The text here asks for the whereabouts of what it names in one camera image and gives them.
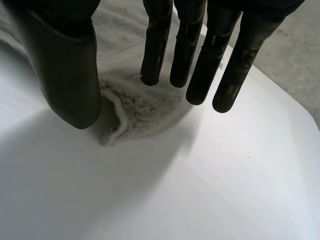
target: rubber fingertip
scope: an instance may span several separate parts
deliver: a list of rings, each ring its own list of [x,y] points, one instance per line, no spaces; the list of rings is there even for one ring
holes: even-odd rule
[[[189,89],[186,91],[185,98],[190,104],[196,105],[196,106],[203,104],[205,101],[205,98],[199,97],[199,95],[196,94],[196,92]]]
[[[140,76],[140,80],[144,85],[147,85],[149,87],[155,86],[159,83],[158,77],[150,77],[150,76]]]
[[[170,75],[170,83],[175,88],[181,89],[187,84],[187,80],[183,77],[175,76],[175,74]]]
[[[231,103],[229,97],[215,95],[212,101],[212,106],[215,111],[224,114],[232,108],[233,104]]]

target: crumpled cloth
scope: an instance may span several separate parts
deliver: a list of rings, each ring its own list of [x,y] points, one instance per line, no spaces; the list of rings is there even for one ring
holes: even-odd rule
[[[148,27],[148,16],[142,1],[102,0],[92,21],[98,47],[97,69],[101,95],[113,103],[102,105],[104,114],[101,115],[116,116],[98,120],[103,132],[101,142],[114,145],[144,138],[161,133],[176,124],[192,107],[186,101],[187,87],[179,89],[170,84],[170,70],[179,29],[177,15],[172,14],[160,82],[152,87],[140,81]],[[203,40],[204,36],[200,35],[195,60]],[[26,55],[2,6],[0,41]],[[190,73],[194,70],[195,60]]]

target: white sheet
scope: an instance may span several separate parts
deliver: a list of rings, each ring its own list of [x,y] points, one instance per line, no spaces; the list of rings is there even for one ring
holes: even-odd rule
[[[0,239],[320,239],[320,132],[255,67],[230,112],[209,97],[165,133],[102,147],[0,55]]]

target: robotic hand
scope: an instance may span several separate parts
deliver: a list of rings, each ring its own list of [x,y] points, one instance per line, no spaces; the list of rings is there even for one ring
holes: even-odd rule
[[[304,0],[207,0],[207,34],[186,92],[186,99],[200,105],[227,48],[235,24],[243,12],[240,33],[229,63],[213,98],[213,108],[225,113],[233,106],[264,41],[285,17]],[[158,83],[170,30],[173,0],[143,0],[149,16],[141,81]],[[180,19],[170,82],[182,88],[188,80],[200,35],[206,0],[174,0]]]
[[[186,92],[201,104],[226,50],[242,11],[240,34],[213,98],[213,107],[225,113],[240,88],[263,42],[304,0],[208,0],[207,34]],[[16,35],[28,54],[42,93],[63,120],[78,129],[93,124],[100,113],[97,43],[91,15],[100,0],[0,0],[11,17]],[[158,83],[164,60],[173,0],[143,0],[149,16],[140,78]],[[170,82],[186,85],[206,0],[174,0],[180,27],[176,37]]]

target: gray floor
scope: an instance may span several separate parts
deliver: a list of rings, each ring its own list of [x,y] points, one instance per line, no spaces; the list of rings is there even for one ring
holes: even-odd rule
[[[254,65],[298,101],[320,128],[320,1],[306,0],[265,41]],[[234,47],[239,22],[229,44]]]

